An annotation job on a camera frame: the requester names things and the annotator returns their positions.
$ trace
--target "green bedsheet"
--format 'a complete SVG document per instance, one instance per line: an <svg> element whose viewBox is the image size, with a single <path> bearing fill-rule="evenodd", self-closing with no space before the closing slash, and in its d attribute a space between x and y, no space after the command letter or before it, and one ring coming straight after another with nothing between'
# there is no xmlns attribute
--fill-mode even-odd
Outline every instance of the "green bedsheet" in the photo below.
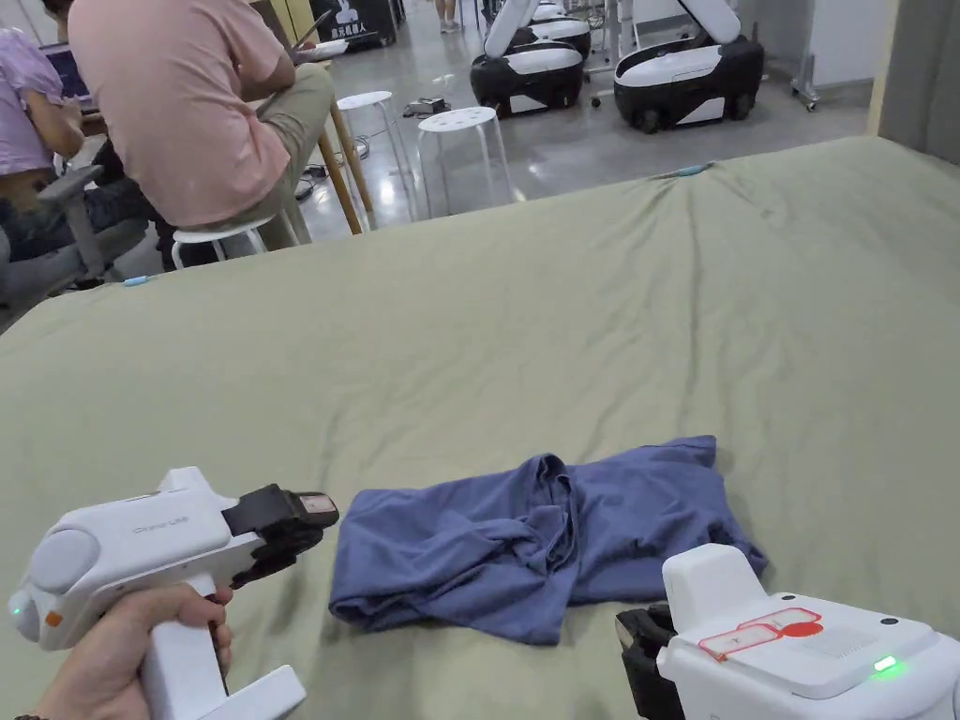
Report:
<svg viewBox="0 0 960 720"><path fill-rule="evenodd" d="M960 171L875 138L390 228L44 302L0 337L0 577L62 513L200 466L217 491L423 487L712 433L770 588L960 635ZM300 718L634 716L613 615L556 649L364 636L336 532L242 590L235 686ZM10 713L59 662L0 629Z"/></svg>

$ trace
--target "white robot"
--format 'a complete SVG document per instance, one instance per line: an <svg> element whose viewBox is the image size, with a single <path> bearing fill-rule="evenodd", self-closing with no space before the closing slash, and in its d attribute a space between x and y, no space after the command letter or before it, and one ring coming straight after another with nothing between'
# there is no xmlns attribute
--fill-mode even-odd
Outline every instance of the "white robot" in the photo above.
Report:
<svg viewBox="0 0 960 720"><path fill-rule="evenodd" d="M553 9L549 14L537 13L544 8ZM590 25L584 20L570 17L563 8L556 5L537 5L531 2L527 12L520 20L520 27L514 33L511 45L522 45L536 40L558 40L565 42L580 53L586 60L590 57Z"/></svg>
<svg viewBox="0 0 960 720"><path fill-rule="evenodd" d="M547 108L569 108L584 83L584 58L572 45L537 39L514 44L514 34L537 0L507 0L493 20L484 54L473 61L470 86L480 105L512 114L511 98L523 95Z"/></svg>
<svg viewBox="0 0 960 720"><path fill-rule="evenodd" d="M297 561L339 518L321 493L269 485L222 497L197 468L170 470L159 492L67 513L37 546L8 603L44 650L73 647L129 592L188 583L201 595L240 588ZM284 665L227 695L207 628L154 628L141 668L152 720L276 720L305 697Z"/></svg>
<svg viewBox="0 0 960 720"><path fill-rule="evenodd" d="M671 558L663 580L676 634L656 666L685 720L960 717L960 643L923 623L768 595L726 545Z"/></svg>
<svg viewBox="0 0 960 720"><path fill-rule="evenodd" d="M740 34L727 0L678 2L703 31L623 58L613 79L620 114L647 134L724 117L745 120L763 78L763 46Z"/></svg>

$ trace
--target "polished floor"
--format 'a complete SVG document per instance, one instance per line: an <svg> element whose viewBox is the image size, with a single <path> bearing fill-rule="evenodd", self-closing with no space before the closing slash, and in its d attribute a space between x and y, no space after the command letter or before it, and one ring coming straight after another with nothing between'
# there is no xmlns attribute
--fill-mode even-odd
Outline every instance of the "polished floor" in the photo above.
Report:
<svg viewBox="0 0 960 720"><path fill-rule="evenodd" d="M408 102L423 96L443 96L454 108L474 105L469 67L480 54L482 36L474 25L472 5L467 3L464 8L462 33L441 35L432 2L406 1L407 22L401 27L395 45L345 55L334 62L331 73L338 95L390 90L394 93L397 114ZM599 57L591 58L589 64L592 63L603 64ZM518 116L502 123L516 187L515 202L648 177L714 159L766 153L860 134L867 121L865 97L824 102L817 112L808 113L790 97L785 84L770 81L761 89L756 109L746 122L704 125L647 136L627 127L612 98L606 98L600 108L590 106L590 94L609 89L611 83L610 74L595 76L592 83L584 85L578 107ZM370 142L370 154L363 160L362 167L375 212L364 218L367 226L383 228L409 223L412 217L425 219L419 169L416 208L412 208L412 199L404 192L379 115L373 108L362 108L350 113L348 119L353 133L368 136ZM396 122L411 164L418 168L419 121L398 118ZM437 200L435 211L462 213L490 204L475 133L457 132L444 141L449 208L444 206L436 146L433 142L425 146L424 164L432 197ZM506 185L500 181L501 170L495 165L494 176L498 180L497 201L506 203ZM348 234L347 222L328 180L317 184L302 209L314 242ZM159 272L158 259L149 243L144 243L130 253L121 269L133 275Z"/></svg>

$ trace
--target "finger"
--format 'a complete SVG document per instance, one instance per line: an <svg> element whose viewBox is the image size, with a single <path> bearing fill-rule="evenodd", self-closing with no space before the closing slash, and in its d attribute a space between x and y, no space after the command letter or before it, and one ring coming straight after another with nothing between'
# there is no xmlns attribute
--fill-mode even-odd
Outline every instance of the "finger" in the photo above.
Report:
<svg viewBox="0 0 960 720"><path fill-rule="evenodd" d="M231 588L217 588L213 593L213 602L217 605L226 605L233 599L233 590Z"/></svg>
<svg viewBox="0 0 960 720"><path fill-rule="evenodd" d="M125 614L147 630L167 620L179 620L194 627L210 622L221 625L227 616L222 606L204 600L188 585L134 592L117 603L113 612Z"/></svg>
<svg viewBox="0 0 960 720"><path fill-rule="evenodd" d="M226 675L233 664L233 651L229 648L221 648L217 651L217 662L220 664L220 672Z"/></svg>
<svg viewBox="0 0 960 720"><path fill-rule="evenodd" d="M230 629L229 625L218 625L216 631L214 631L214 637L217 641L217 647L221 650L228 650L233 642L233 630Z"/></svg>

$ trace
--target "pink shirt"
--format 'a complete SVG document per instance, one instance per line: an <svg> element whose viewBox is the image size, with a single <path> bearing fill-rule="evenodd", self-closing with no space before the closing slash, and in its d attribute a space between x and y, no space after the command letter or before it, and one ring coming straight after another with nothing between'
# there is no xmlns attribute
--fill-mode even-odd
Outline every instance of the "pink shirt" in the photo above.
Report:
<svg viewBox="0 0 960 720"><path fill-rule="evenodd" d="M284 48L245 0L76 0L70 47L127 174L172 225L266 197L290 156L240 99Z"/></svg>

